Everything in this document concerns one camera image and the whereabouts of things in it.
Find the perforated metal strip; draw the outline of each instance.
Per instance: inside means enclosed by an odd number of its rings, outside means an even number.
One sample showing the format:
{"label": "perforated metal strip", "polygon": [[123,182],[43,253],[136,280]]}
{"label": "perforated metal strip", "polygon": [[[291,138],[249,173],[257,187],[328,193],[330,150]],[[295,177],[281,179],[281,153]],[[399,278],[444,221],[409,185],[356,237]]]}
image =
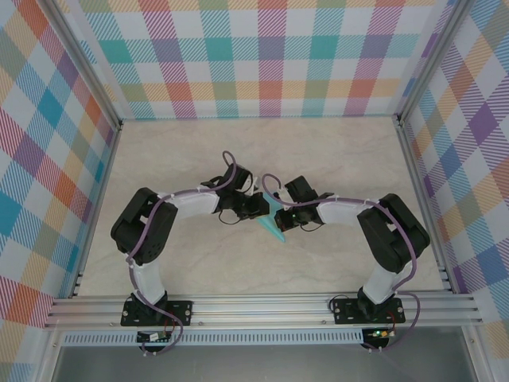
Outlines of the perforated metal strip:
{"label": "perforated metal strip", "polygon": [[[193,330],[179,346],[360,344],[361,329]],[[63,346],[138,346],[136,332],[67,332]]]}

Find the aluminum rail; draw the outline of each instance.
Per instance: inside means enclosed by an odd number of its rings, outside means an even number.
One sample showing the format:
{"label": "aluminum rail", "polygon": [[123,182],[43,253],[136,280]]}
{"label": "aluminum rail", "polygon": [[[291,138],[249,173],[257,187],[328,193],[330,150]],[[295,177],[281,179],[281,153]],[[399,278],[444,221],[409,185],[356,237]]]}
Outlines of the aluminum rail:
{"label": "aluminum rail", "polygon": [[[414,292],[422,304],[418,326],[470,326],[482,324],[476,302],[470,294],[447,291]],[[324,327],[369,328],[375,324],[335,325],[328,301],[336,294],[257,294],[236,296],[169,296],[172,300],[194,301],[192,322],[185,330],[201,329],[312,329]],[[354,298],[356,294],[346,293]],[[416,314],[416,302],[399,296],[409,326]],[[77,297],[57,299],[49,313],[50,330],[126,330],[120,326],[124,297]],[[138,327],[133,329],[154,329]]]}

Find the black mounting bracket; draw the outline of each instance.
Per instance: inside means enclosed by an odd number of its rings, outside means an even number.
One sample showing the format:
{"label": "black mounting bracket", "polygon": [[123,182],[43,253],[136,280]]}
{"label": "black mounting bracket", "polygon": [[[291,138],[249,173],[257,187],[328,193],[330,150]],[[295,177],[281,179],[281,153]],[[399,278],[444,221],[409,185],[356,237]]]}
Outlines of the black mounting bracket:
{"label": "black mounting bracket", "polygon": [[391,298],[382,310],[366,318],[359,309],[358,298],[334,298],[331,301],[331,309],[334,313],[334,323],[345,324],[402,324],[406,321],[405,311],[400,298]]}
{"label": "black mounting bracket", "polygon": [[[191,325],[192,301],[168,301],[165,294],[159,302],[154,304],[161,310],[173,314],[182,321],[183,326]],[[124,302],[120,326],[168,326],[172,327],[172,320],[164,314],[153,310],[141,302],[134,294]]]}

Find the beige surface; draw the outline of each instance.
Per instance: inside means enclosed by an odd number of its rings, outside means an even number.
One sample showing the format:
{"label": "beige surface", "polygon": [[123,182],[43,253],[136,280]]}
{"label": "beige surface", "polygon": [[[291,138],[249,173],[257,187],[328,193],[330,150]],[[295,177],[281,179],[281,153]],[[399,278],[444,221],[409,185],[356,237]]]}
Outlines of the beige surface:
{"label": "beige surface", "polygon": [[[304,175],[318,193],[345,197],[397,193],[420,216],[390,118],[126,123],[80,295],[131,292],[110,230],[136,190],[175,192],[222,175],[225,149],[255,175],[271,172],[283,182]],[[310,233],[296,228],[286,232],[283,244],[256,221],[227,226],[217,215],[175,224],[159,259],[170,294],[354,291],[375,265],[360,228],[335,224]],[[403,289],[441,288],[428,248]]]}

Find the colorful checkered pattern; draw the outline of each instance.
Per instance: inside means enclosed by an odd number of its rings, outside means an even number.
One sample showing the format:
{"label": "colorful checkered pattern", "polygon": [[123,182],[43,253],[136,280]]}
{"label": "colorful checkered pattern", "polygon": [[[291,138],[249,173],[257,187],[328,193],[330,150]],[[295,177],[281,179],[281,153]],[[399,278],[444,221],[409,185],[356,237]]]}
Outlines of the colorful checkered pattern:
{"label": "colorful checkered pattern", "polygon": [[[409,135],[463,292],[479,298],[492,366],[509,372],[509,1],[478,0]],[[500,380],[509,380],[509,373]]]}
{"label": "colorful checkered pattern", "polygon": [[0,380],[25,381],[114,130],[35,0],[0,1]]}
{"label": "colorful checkered pattern", "polygon": [[419,58],[419,62],[417,64],[417,66],[415,67],[414,72],[412,73],[410,81],[408,81],[408,84],[406,85],[405,91],[403,92],[403,96],[399,100],[398,107],[396,109],[396,114],[401,114],[403,106],[405,105],[405,102],[408,99],[408,95],[414,88],[415,81],[421,75],[422,69],[424,69],[424,67],[428,63],[429,54],[432,52],[433,48],[435,47],[435,45],[437,43],[438,36],[440,36],[440,33],[442,33],[442,30],[444,29],[445,25],[447,24],[449,16],[451,15],[453,8],[456,5],[457,1],[458,0],[448,0],[447,1],[447,5],[445,6],[444,10],[442,11],[440,18],[438,19],[438,22],[435,25],[435,29],[433,30],[433,33],[431,33],[431,37],[429,38],[425,49],[422,51],[422,55]]}
{"label": "colorful checkered pattern", "polygon": [[60,0],[92,62],[106,57],[114,102],[136,119],[391,113],[435,3],[80,0],[83,26]]}

